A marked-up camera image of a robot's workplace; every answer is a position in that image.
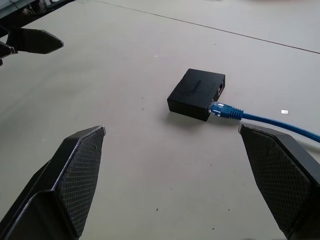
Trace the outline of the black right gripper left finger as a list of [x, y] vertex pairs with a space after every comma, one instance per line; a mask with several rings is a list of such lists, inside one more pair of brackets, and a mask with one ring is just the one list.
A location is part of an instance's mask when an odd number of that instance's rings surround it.
[[106, 129], [66, 137], [0, 222], [2, 240], [78, 240], [95, 195]]

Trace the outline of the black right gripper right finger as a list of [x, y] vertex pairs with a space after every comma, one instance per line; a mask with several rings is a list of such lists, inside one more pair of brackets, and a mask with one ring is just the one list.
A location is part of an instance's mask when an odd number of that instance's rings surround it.
[[288, 240], [320, 238], [320, 164], [289, 134], [241, 124], [255, 183]]

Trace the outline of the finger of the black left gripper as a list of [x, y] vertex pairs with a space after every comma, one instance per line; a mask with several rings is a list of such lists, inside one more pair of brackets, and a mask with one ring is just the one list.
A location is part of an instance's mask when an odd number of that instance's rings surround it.
[[49, 54], [64, 46], [62, 40], [40, 29], [14, 28], [8, 33], [6, 44], [16, 52]]
[[14, 55], [18, 52], [18, 47], [14, 42], [7, 41], [6, 43], [0, 42], [0, 59]]

